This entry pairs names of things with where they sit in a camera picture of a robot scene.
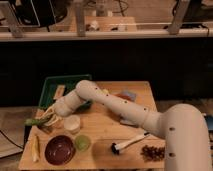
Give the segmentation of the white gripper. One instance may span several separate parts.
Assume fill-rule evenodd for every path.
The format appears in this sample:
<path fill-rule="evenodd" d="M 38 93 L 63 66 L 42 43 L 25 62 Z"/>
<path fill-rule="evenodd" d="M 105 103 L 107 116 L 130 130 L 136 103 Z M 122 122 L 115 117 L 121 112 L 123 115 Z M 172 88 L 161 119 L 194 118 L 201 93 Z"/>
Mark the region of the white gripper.
<path fill-rule="evenodd" d="M 68 117 L 73 113 L 73 110 L 70 109 L 65 100 L 63 98 L 58 99 L 54 104 L 53 107 L 50 106 L 42 115 L 43 118 L 46 118 L 50 115 L 53 115 L 52 118 L 46 123 L 46 126 L 49 127 L 55 124 L 58 121 L 61 121 L 61 117 Z"/>

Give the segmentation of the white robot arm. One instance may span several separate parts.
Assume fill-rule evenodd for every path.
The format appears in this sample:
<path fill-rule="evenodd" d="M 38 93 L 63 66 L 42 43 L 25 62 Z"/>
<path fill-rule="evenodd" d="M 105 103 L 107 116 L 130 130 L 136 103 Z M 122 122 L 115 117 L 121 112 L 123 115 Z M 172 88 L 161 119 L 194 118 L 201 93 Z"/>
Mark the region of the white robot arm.
<path fill-rule="evenodd" d="M 68 117 L 87 100 L 103 104 L 116 115 L 164 139 L 165 171 L 213 171 L 207 123 L 193 105 L 176 104 L 160 113 L 105 93 L 92 81 L 81 80 L 53 104 L 53 111 Z"/>

